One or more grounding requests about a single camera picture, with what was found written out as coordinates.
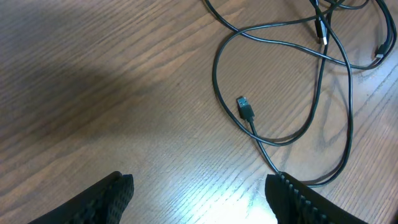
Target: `wire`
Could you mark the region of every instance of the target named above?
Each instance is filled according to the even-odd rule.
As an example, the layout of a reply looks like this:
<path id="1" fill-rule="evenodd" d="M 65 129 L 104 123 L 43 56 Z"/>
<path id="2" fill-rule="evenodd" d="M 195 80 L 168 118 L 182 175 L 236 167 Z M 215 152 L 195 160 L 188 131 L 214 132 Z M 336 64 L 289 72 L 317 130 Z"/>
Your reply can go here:
<path id="1" fill-rule="evenodd" d="M 259 26 L 251 26 L 248 27 L 246 29 L 242 29 L 239 30 L 237 28 L 235 28 L 234 26 L 232 26 L 228 21 L 226 21 L 216 10 L 215 8 L 210 4 L 209 0 L 204 0 L 206 5 L 208 6 L 209 10 L 215 15 L 215 17 L 222 23 L 224 24 L 227 28 L 231 29 L 232 31 L 234 31 L 234 34 L 231 35 L 229 38 L 227 38 L 220 46 L 220 48 L 218 49 L 216 56 L 215 56 L 215 60 L 213 63 L 213 75 L 212 75 L 212 80 L 213 80 L 213 88 L 214 91 L 216 93 L 216 96 L 218 98 L 218 100 L 221 103 L 221 106 L 223 107 L 223 109 L 226 111 L 227 115 L 235 122 L 235 124 L 242 130 L 244 131 L 247 135 L 249 135 L 250 137 L 252 137 L 253 139 L 256 140 L 258 146 L 260 147 L 260 150 L 262 152 L 262 155 L 264 156 L 265 160 L 267 161 L 267 163 L 270 165 L 271 169 L 278 173 L 279 170 L 278 168 L 276 168 L 276 166 L 272 163 L 271 158 L 269 157 L 269 155 L 267 154 L 266 150 L 264 149 L 264 146 L 262 145 L 262 143 L 271 145 L 271 146 L 286 146 L 289 144 L 292 144 L 293 142 L 295 142 L 296 140 L 298 140 L 300 137 L 302 137 L 305 132 L 308 130 L 308 128 L 310 127 L 314 116 L 315 116 L 315 112 L 317 110 L 317 106 L 318 106 L 318 102 L 319 102 L 319 97 L 320 97 L 320 92 L 321 92 L 321 86 L 322 86 L 322 78 L 323 78 L 323 71 L 325 68 L 325 62 L 326 60 L 337 63 L 339 65 L 344 65 L 347 68 L 347 73 L 348 73 L 348 128 L 347 128 L 347 140 L 346 140 L 346 146 L 343 152 L 343 157 L 341 158 L 341 162 L 339 163 L 338 167 L 335 169 L 336 171 L 334 172 L 334 174 L 332 174 L 327 180 L 323 181 L 323 182 L 318 182 L 315 184 L 310 184 L 308 185 L 309 187 L 321 187 L 324 186 L 328 183 L 330 183 L 331 181 L 333 181 L 334 179 L 336 179 L 341 172 L 343 171 L 343 169 L 345 168 L 348 158 L 349 158 L 349 154 L 351 151 L 351 144 L 352 144 L 352 138 L 353 138 L 353 74 L 352 74 L 352 70 L 351 68 L 356 68 L 356 69 L 361 69 L 361 70 L 368 70 L 368 69 L 372 69 L 375 68 L 377 66 L 379 66 L 386 58 L 387 56 L 391 53 L 392 49 L 395 46 L 395 42 L 396 42 L 396 27 L 394 24 L 394 21 L 392 19 L 392 16 L 390 14 L 390 12 L 388 11 L 388 8 L 386 6 L 386 4 L 384 3 L 383 0 L 376 0 L 377 4 L 379 5 L 379 7 L 381 8 L 384 17 L 386 18 L 386 24 L 387 24 L 387 38 L 385 43 L 383 44 L 385 46 L 385 52 L 383 52 L 383 57 L 380 60 L 374 61 L 373 63 L 371 63 L 368 66 L 360 66 L 360 65 L 352 65 L 349 63 L 348 60 L 348 56 L 344 50 L 343 45 L 341 44 L 340 40 L 338 39 L 337 35 L 333 32 L 332 28 L 331 28 L 331 15 L 332 12 L 336 9 L 336 8 L 342 8 L 342 9 L 361 9 L 363 8 L 368 2 L 369 0 L 366 0 L 362 5 L 360 6 L 345 6 L 342 5 L 342 3 L 345 0 L 339 0 L 337 2 L 334 2 L 332 0 L 326 0 L 327 2 L 329 2 L 331 4 L 331 6 L 329 7 L 329 9 L 327 9 L 324 12 L 321 12 L 321 10 L 319 9 L 319 7 L 317 6 L 316 2 L 314 0 L 310 0 L 311 4 L 313 5 L 313 7 L 316 10 L 316 16 L 312 16 L 312 17 L 308 17 L 305 19 L 299 19 L 296 21 L 288 21 L 288 22 L 275 22 L 275 23 L 270 23 L 270 24 L 263 24 L 263 25 L 259 25 Z M 328 45 L 325 46 L 323 53 L 319 53 L 316 52 L 312 49 L 308 49 L 306 47 L 303 47 L 301 45 L 297 45 L 297 44 L 293 44 L 293 43 L 289 43 L 289 42 L 284 42 L 284 41 L 279 41 L 279 40 L 269 40 L 269 39 L 263 39 L 260 37 L 256 37 L 253 35 L 249 35 L 246 32 L 250 31 L 250 30 L 258 30 L 258 29 L 265 29 L 265 28 L 270 28 L 270 27 L 277 27 L 277 26 L 287 26 L 287 25 L 292 25 L 292 24 L 298 24 L 298 23 L 302 23 L 302 22 L 308 22 L 311 20 L 314 20 L 316 18 L 319 18 L 320 20 L 323 21 L 323 23 L 325 24 L 325 27 L 327 29 L 327 35 L 326 35 L 326 39 L 327 42 L 329 42 L 329 38 L 330 36 L 332 36 L 333 40 L 336 42 L 344 61 L 339 61 L 335 58 L 331 58 L 329 56 L 327 56 L 327 52 L 328 52 Z M 317 83 L 317 88 L 315 90 L 315 97 L 313 100 L 313 104 L 312 104 L 312 108 L 310 110 L 310 114 L 305 122 L 305 124 L 296 132 L 295 136 L 293 136 L 292 138 L 290 138 L 288 141 L 284 141 L 284 142 L 276 142 L 276 141 L 270 141 L 266 138 L 262 138 L 260 136 L 258 136 L 254 122 L 252 120 L 249 120 L 249 124 L 251 127 L 251 132 L 250 130 L 246 129 L 242 123 L 239 122 L 239 120 L 235 117 L 235 115 L 231 112 L 231 110 L 228 108 L 228 106 L 226 105 L 226 103 L 224 102 L 224 99 L 222 97 L 221 91 L 219 89 L 218 86 L 218 81 L 217 81 L 217 68 L 218 68 L 218 62 L 220 61 L 220 57 L 221 54 L 223 53 L 224 48 L 227 46 L 227 44 L 233 40 L 235 37 L 242 35 L 248 39 L 251 40 L 255 40 L 255 41 L 259 41 L 259 42 L 265 42 L 265 43 L 271 43 L 271 44 L 280 44 L 280 45 L 284 45 L 284 46 L 288 46 L 288 47 L 293 47 L 295 49 L 299 49 L 301 51 L 304 51 L 306 53 L 312 54 L 316 57 L 320 57 L 322 58 L 322 63 L 321 63 L 321 67 L 320 67 L 320 73 L 318 76 L 318 83 Z"/>

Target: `tabletop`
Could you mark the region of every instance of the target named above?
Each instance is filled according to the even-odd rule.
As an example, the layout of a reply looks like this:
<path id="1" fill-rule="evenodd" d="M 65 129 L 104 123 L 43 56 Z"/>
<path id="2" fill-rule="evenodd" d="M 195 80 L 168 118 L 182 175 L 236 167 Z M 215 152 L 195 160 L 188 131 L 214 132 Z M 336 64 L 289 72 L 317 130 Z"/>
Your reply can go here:
<path id="1" fill-rule="evenodd" d="M 306 0 L 212 3 L 236 27 L 315 14 Z M 397 1 L 386 4 L 398 21 Z M 371 1 L 336 11 L 332 28 L 350 61 L 367 65 L 385 23 Z M 313 22 L 252 33 L 320 50 Z M 230 34 L 199 0 L 0 1 L 0 223 L 27 223 L 116 170 L 135 185 L 121 223 L 277 223 L 264 194 L 272 172 L 211 83 Z M 329 49 L 341 58 L 335 43 Z M 316 189 L 369 223 L 397 216 L 397 62 L 394 49 L 380 67 L 354 70 L 351 157 Z M 220 89 L 234 114 L 246 96 L 258 133 L 279 138 L 305 122 L 319 64 L 237 37 L 220 60 Z M 345 67 L 326 63 L 310 129 L 289 146 L 266 146 L 280 170 L 310 180 L 338 164 L 347 96 Z"/>

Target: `brown wood grain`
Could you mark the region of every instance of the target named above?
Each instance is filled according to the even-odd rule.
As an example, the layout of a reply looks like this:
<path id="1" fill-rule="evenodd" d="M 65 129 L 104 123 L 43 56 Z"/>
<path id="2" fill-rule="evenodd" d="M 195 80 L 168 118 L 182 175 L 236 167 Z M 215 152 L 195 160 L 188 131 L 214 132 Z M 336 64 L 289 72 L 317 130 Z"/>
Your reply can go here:
<path id="1" fill-rule="evenodd" d="M 306 0 L 213 0 L 236 27 L 312 16 Z M 398 4 L 388 0 L 398 21 Z M 352 63 L 385 39 L 375 2 L 337 11 Z M 253 32 L 319 50 L 312 22 Z M 230 31 L 199 0 L 0 1 L 0 223 L 27 223 L 109 173 L 133 174 L 122 223 L 276 223 L 271 170 L 227 117 L 211 67 Z M 331 56 L 341 58 L 331 44 Z M 319 60 L 238 37 L 219 65 L 236 113 L 245 95 L 259 134 L 292 134 L 308 116 Z M 327 63 L 315 120 L 287 147 L 266 147 L 300 180 L 328 173 L 346 140 L 347 75 Z M 354 72 L 354 140 L 345 171 L 317 189 L 369 223 L 398 210 L 398 52 Z"/>

